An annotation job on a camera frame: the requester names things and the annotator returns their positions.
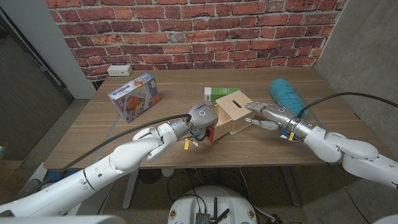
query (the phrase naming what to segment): toy box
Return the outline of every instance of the toy box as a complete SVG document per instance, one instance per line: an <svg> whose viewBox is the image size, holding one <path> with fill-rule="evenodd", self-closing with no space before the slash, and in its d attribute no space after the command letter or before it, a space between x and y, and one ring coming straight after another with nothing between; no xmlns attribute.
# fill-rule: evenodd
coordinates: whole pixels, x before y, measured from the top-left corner
<svg viewBox="0 0 398 224"><path fill-rule="evenodd" d="M128 123L160 101L155 78L148 73L108 93L108 96Z"/></svg>

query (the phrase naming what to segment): power outlet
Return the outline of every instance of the power outlet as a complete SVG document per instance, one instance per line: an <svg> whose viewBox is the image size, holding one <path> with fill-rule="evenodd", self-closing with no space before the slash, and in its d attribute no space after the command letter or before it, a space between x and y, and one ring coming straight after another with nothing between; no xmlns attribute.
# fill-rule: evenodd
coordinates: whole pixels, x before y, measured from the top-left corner
<svg viewBox="0 0 398 224"><path fill-rule="evenodd" d="M111 65L108 68L108 74L110 76L129 76L131 72L131 65Z"/></svg>

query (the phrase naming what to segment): black cable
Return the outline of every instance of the black cable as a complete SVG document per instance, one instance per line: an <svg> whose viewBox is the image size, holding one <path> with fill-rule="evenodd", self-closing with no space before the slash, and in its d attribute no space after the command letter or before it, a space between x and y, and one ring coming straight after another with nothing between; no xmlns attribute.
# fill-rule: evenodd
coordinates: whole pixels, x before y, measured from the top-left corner
<svg viewBox="0 0 398 224"><path fill-rule="evenodd" d="M63 171L65 171L65 170L71 168L71 166L75 165L76 163L78 163L79 161L81 161L82 159L84 159L85 157L89 156L91 153L97 151L98 149L101 149L103 146L107 145L108 143L110 143L110 142L112 142L112 141L114 141L114 140L116 140L116 139L118 139L118 138L120 138L120 137L122 137L122 136L125 136L125 135L127 135L127 134L129 134L129 133L131 133L131 132L137 131L137 130L139 130L139 129L141 129L141 128L145 128L145 127L147 127L147 126L150 126L150 125L153 125L153 124L157 124L157 123L160 123L160 122L164 122L164 121L168 121L168 120L171 120L171 119L176 119L176 118L187 118L186 122L189 122L189 121L191 120L191 117L192 117L192 116L191 116L190 114L180 114L180 115L175 115L175 116L169 116L169 117L166 117L166 118L157 119L157 120L155 120L155 121L148 122L148 123L146 123L146 124L142 124L142 125L137 126L137 127L135 127L135 128L129 129L129 130L127 130L127 131L124 131L124 132L122 132L122 133L120 133L120 134L117 134L117 135L115 135L115 136L109 138L108 140L102 142L101 144L97 145L97 146L94 147L92 150L90 150L90 151L84 153L82 156L80 156L79 158L75 159L74 161L72 161L71 163L69 163L68 165L66 165L64 168L58 170L58 172L56 172L54 175L52 175L51 177L47 178L45 181L43 181L41 184L37 185L36 187L32 188L27 194L29 195L29 194L35 192L36 190L40 189L41 187L43 187L43 185L45 185L46 183L48 183L48 182L49 182L50 180L52 180L54 177L56 177L56 176L58 176L59 174L61 174Z"/></svg>
<svg viewBox="0 0 398 224"><path fill-rule="evenodd" d="M336 96L344 96L344 95L364 96L364 97L372 98L372 99L375 99L375 100L379 100L379 101L381 101L381 102L388 103L388 104L390 104L390 105L395 106L396 108L398 108L398 104L397 104L397 103L394 103L394 102L392 102L392 101L386 100L386 99L381 98L381 97L378 97L378 96L373 96L373 95L369 95L369 94L365 94L365 93L344 92L344 93L336 93L336 94L327 96L327 97L325 97L325 98L322 98L322 99L320 99L320 100L317 100L317 101L315 101L315 102L313 102L313 103L310 103L309 105L307 105L306 107L304 107L302 110L300 110L300 112L299 112L298 115L297 115L297 118L298 118L298 119L301 119L301 117L302 117L303 114L304 114L304 111L306 111L308 108L310 108L310 107L313 106L313 105L317 105L317 104L319 104L319 103L321 103L321 102L323 102L323 101L325 101L325 100L329 100L330 98L334 98L334 97L336 97Z"/></svg>
<svg viewBox="0 0 398 224"><path fill-rule="evenodd" d="M348 190L347 190L345 184L344 184L344 183L340 180L340 178L337 176L337 174L335 173L335 171L333 170L333 168L331 167L331 165L330 165L328 162L326 162L326 163L329 165L329 168L331 169L331 172L333 173L333 175L338 179L338 181L340 181L340 183L342 184L342 186L343 186L344 189L346 190L346 192L347 192L347 194L348 194L348 196L349 196L349 199L351 199L351 201L353 202L353 204L354 204L355 208L357 209L357 211L359 212L359 214L361 214L361 216L365 219L365 221L366 221L368 224L371 224L371 223L368 221L368 219L367 219L367 218L362 214L362 212L359 210L358 206L356 206L356 204L355 204L355 202L354 202L354 199L352 198L351 194L348 192Z"/></svg>

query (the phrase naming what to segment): brick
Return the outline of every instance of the brick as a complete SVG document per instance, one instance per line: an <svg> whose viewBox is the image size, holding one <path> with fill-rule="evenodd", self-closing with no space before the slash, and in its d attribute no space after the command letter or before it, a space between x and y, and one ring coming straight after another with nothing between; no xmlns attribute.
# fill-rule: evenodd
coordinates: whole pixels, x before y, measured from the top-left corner
<svg viewBox="0 0 398 224"><path fill-rule="evenodd" d="M124 54L149 54L148 46L123 45L121 49Z"/></svg>
<svg viewBox="0 0 398 224"><path fill-rule="evenodd" d="M131 65L133 70L142 71L142 70L153 70L153 65Z"/></svg>
<svg viewBox="0 0 398 224"><path fill-rule="evenodd" d="M231 14L231 5L218 4L217 5L217 15L218 16L229 16Z"/></svg>
<svg viewBox="0 0 398 224"><path fill-rule="evenodd" d="M97 9L79 9L77 10L83 21L95 21L100 19L114 19L113 9L102 7Z"/></svg>
<svg viewBox="0 0 398 224"><path fill-rule="evenodd" d="M103 65L104 64L104 61L102 60L101 57L91 57L87 61L90 64L90 66Z"/></svg>
<svg viewBox="0 0 398 224"><path fill-rule="evenodd" d="M270 67L271 61L270 58L253 60L248 62L247 68Z"/></svg>
<svg viewBox="0 0 398 224"><path fill-rule="evenodd" d="M287 60L287 66L311 65L314 60L314 58L307 57L289 58Z"/></svg>
<svg viewBox="0 0 398 224"><path fill-rule="evenodd" d="M193 69L193 65L192 63L173 63L173 64L167 64L167 68L169 70Z"/></svg>
<svg viewBox="0 0 398 224"><path fill-rule="evenodd" d="M294 39L284 39L280 40L279 48L289 48L293 47Z"/></svg>
<svg viewBox="0 0 398 224"><path fill-rule="evenodd" d="M79 47L79 44L77 43L75 38L65 38L65 41L67 42L69 48Z"/></svg>
<svg viewBox="0 0 398 224"><path fill-rule="evenodd" d="M236 61L234 62L234 68L246 68L247 61Z"/></svg>
<svg viewBox="0 0 398 224"><path fill-rule="evenodd" d="M282 12L284 9L284 1L267 2L266 12Z"/></svg>
<svg viewBox="0 0 398 224"><path fill-rule="evenodd" d="M192 30L191 21L160 21L161 31L186 31Z"/></svg>
<svg viewBox="0 0 398 224"><path fill-rule="evenodd" d="M191 46L188 44L184 45L165 45L164 51L167 54L175 54L175 53L189 53L191 52Z"/></svg>
<svg viewBox="0 0 398 224"><path fill-rule="evenodd" d="M324 26L320 32L320 35L330 35L333 26Z"/></svg>
<svg viewBox="0 0 398 224"><path fill-rule="evenodd" d="M131 19L130 9L125 7L114 8L117 19Z"/></svg>
<svg viewBox="0 0 398 224"><path fill-rule="evenodd" d="M257 57L256 51L230 52L229 53L230 60L247 60L247 59L255 59L256 57Z"/></svg>
<svg viewBox="0 0 398 224"><path fill-rule="evenodd" d="M186 4L187 0L156 0L158 4Z"/></svg>
<svg viewBox="0 0 398 224"><path fill-rule="evenodd" d="M263 28L261 29L261 37L263 38L274 38L274 34L275 34L275 29L271 29L271 28Z"/></svg>
<svg viewBox="0 0 398 224"><path fill-rule="evenodd" d="M212 31L201 31L185 34L187 42L209 41L213 40L213 37L214 35Z"/></svg>
<svg viewBox="0 0 398 224"><path fill-rule="evenodd" d="M304 25L334 24L336 17L336 13L307 15L304 20Z"/></svg>
<svg viewBox="0 0 398 224"><path fill-rule="evenodd" d="M55 22L62 22L61 17L58 15L57 12L50 11L50 13Z"/></svg>
<svg viewBox="0 0 398 224"><path fill-rule="evenodd" d="M105 49L106 49L108 55L121 55L122 54L120 47L107 47Z"/></svg>
<svg viewBox="0 0 398 224"><path fill-rule="evenodd" d="M242 18L241 27L254 27L256 25L256 17Z"/></svg>
<svg viewBox="0 0 398 224"><path fill-rule="evenodd" d="M250 42L251 50L275 49L279 46L279 40L252 40Z"/></svg>
<svg viewBox="0 0 398 224"><path fill-rule="evenodd" d="M169 41L167 34L138 34L137 36L140 44L167 43Z"/></svg>
<svg viewBox="0 0 398 224"><path fill-rule="evenodd" d="M274 58L272 59L272 66L285 66L286 58Z"/></svg>
<svg viewBox="0 0 398 224"><path fill-rule="evenodd" d="M152 4L152 0L136 0L137 4Z"/></svg>
<svg viewBox="0 0 398 224"><path fill-rule="evenodd" d="M81 4L84 6L94 6L98 5L98 0L80 0Z"/></svg>
<svg viewBox="0 0 398 224"><path fill-rule="evenodd" d="M187 61L188 62L202 62L214 60L214 53L205 53L205 54L188 54Z"/></svg>
<svg viewBox="0 0 398 224"><path fill-rule="evenodd" d="M142 23L146 32L157 32L159 30L156 21L143 21Z"/></svg>
<svg viewBox="0 0 398 224"><path fill-rule="evenodd" d="M232 62L206 62L207 68L232 68Z"/></svg>
<svg viewBox="0 0 398 224"><path fill-rule="evenodd" d="M95 45L120 44L123 42L120 35L96 35L93 37Z"/></svg>
<svg viewBox="0 0 398 224"><path fill-rule="evenodd" d="M132 63L144 63L144 58L141 55L132 55L130 59Z"/></svg>
<svg viewBox="0 0 398 224"><path fill-rule="evenodd" d="M131 63L129 56L110 56L110 57L103 57L105 63L111 64L127 64Z"/></svg>
<svg viewBox="0 0 398 224"><path fill-rule="evenodd" d="M244 4L234 4L232 7L232 15L251 15L263 13L266 9L264 2L253 2Z"/></svg>
<svg viewBox="0 0 398 224"><path fill-rule="evenodd" d="M78 21L80 21L79 16L77 15L77 12L75 10L59 11L59 14L61 15L62 19L65 22L78 22Z"/></svg>
<svg viewBox="0 0 398 224"><path fill-rule="evenodd" d="M257 20L257 26L283 26L287 23L288 15L261 16Z"/></svg>
<svg viewBox="0 0 398 224"><path fill-rule="evenodd" d="M302 37L305 33L305 27L287 27L278 28L275 37Z"/></svg>
<svg viewBox="0 0 398 224"><path fill-rule="evenodd" d="M163 8L158 7L134 7L131 8L131 14L135 18L140 19L163 19Z"/></svg>
<svg viewBox="0 0 398 224"><path fill-rule="evenodd" d="M216 52L216 60L227 60L228 59L228 52Z"/></svg>
<svg viewBox="0 0 398 224"><path fill-rule="evenodd" d="M297 56L308 56L310 55L312 47L301 47L298 49Z"/></svg>
<svg viewBox="0 0 398 224"><path fill-rule="evenodd" d="M307 30L305 31L306 36L314 36L318 35L319 32L321 31L322 27L307 27Z"/></svg>
<svg viewBox="0 0 398 224"><path fill-rule="evenodd" d="M234 43L224 42L224 43L206 44L206 47L208 51L233 51Z"/></svg>
<svg viewBox="0 0 398 224"><path fill-rule="evenodd" d="M209 29L227 29L237 27L239 27L239 18L209 20Z"/></svg>
<svg viewBox="0 0 398 224"><path fill-rule="evenodd" d="M214 32L214 38L215 38L215 40L218 40L218 41L226 40L227 36L228 36L228 31L226 31L226 30Z"/></svg>
<svg viewBox="0 0 398 224"><path fill-rule="evenodd" d="M323 38L302 38L294 41L294 47L319 47L323 42Z"/></svg>
<svg viewBox="0 0 398 224"><path fill-rule="evenodd" d="M318 7L318 10L322 11L333 10L335 8L336 3L337 0L322 0L321 4Z"/></svg>
<svg viewBox="0 0 398 224"><path fill-rule="evenodd" d="M320 0L287 0L285 10L288 12L315 11Z"/></svg>
<svg viewBox="0 0 398 224"><path fill-rule="evenodd" d="M79 0L44 0L44 2L49 8L80 6Z"/></svg>
<svg viewBox="0 0 398 224"><path fill-rule="evenodd" d="M88 75L102 75L102 74L107 74L108 73L108 68L110 65L104 65L96 68L89 68L87 69L87 74Z"/></svg>
<svg viewBox="0 0 398 224"><path fill-rule="evenodd" d="M99 34L103 34L105 32L112 32L111 24L107 22L95 22L94 27L97 33Z"/></svg>
<svg viewBox="0 0 398 224"><path fill-rule="evenodd" d="M336 10L343 10L343 8L346 5L346 3L347 3L347 0L338 0L335 9Z"/></svg>
<svg viewBox="0 0 398 224"><path fill-rule="evenodd" d="M214 16L214 5L182 6L181 16L183 18Z"/></svg>
<svg viewBox="0 0 398 224"><path fill-rule="evenodd" d="M148 55L144 56L145 63L171 63L171 55Z"/></svg>
<svg viewBox="0 0 398 224"><path fill-rule="evenodd" d="M249 41L240 41L235 43L235 50L240 51L240 50L249 50Z"/></svg>
<svg viewBox="0 0 398 224"><path fill-rule="evenodd" d="M207 21L203 20L203 19L195 19L193 21L193 29L194 30L204 30L207 29L208 24Z"/></svg>
<svg viewBox="0 0 398 224"><path fill-rule="evenodd" d="M312 57L320 57L322 53L323 47L317 47L312 49L311 55Z"/></svg>
<svg viewBox="0 0 398 224"><path fill-rule="evenodd" d="M194 44L194 45L192 45L192 52L195 52L195 53L206 52L206 45L205 44Z"/></svg>
<svg viewBox="0 0 398 224"><path fill-rule="evenodd" d="M141 22L112 22L112 29L115 32L140 32L142 29Z"/></svg>
<svg viewBox="0 0 398 224"><path fill-rule="evenodd" d="M85 58L76 58L77 64L79 64L80 67L87 67L88 62Z"/></svg>
<svg viewBox="0 0 398 224"><path fill-rule="evenodd" d="M166 18L179 19L180 8L179 7L166 7Z"/></svg>
<svg viewBox="0 0 398 224"><path fill-rule="evenodd" d="M134 0L101 0L102 4L105 5L118 5L118 6L132 6L134 5Z"/></svg>
<svg viewBox="0 0 398 224"><path fill-rule="evenodd" d="M80 45L82 46L94 46L93 41L89 37L76 37L76 40L79 42Z"/></svg>
<svg viewBox="0 0 398 224"><path fill-rule="evenodd" d="M303 23L303 14L291 14L289 16L288 25L301 25Z"/></svg>
<svg viewBox="0 0 398 224"><path fill-rule="evenodd" d="M288 57L296 56L297 49L272 49L269 53L270 57Z"/></svg>
<svg viewBox="0 0 398 224"><path fill-rule="evenodd" d="M206 62L195 62L193 65L194 69L205 69L206 68Z"/></svg>
<svg viewBox="0 0 398 224"><path fill-rule="evenodd" d="M270 50L259 50L257 52L257 58L267 58Z"/></svg>
<svg viewBox="0 0 398 224"><path fill-rule="evenodd" d="M74 25L59 25L64 35L77 35L77 34L95 34L93 25L91 24L74 24Z"/></svg>

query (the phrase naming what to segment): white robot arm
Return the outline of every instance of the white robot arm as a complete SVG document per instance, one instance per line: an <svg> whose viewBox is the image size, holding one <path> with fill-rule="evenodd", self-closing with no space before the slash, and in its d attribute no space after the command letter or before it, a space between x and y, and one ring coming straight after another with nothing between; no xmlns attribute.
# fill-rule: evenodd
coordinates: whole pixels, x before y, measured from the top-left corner
<svg viewBox="0 0 398 224"><path fill-rule="evenodd" d="M270 121L247 118L246 121L268 130L277 127L289 128L304 139L306 144L321 160L337 162L343 156L343 168L358 177L372 180L398 189L398 162L379 154L371 144L347 139L342 134L326 133L326 130L296 116L284 106L252 102L246 108L262 113Z"/></svg>
<svg viewBox="0 0 398 224"><path fill-rule="evenodd" d="M215 126L218 117L213 108L198 103L190 108L189 122L176 119L139 131L131 142L118 146L110 155L28 197L0 205L0 213L15 217L63 215L112 181L139 168L141 160L152 162L188 133L203 134Z"/></svg>

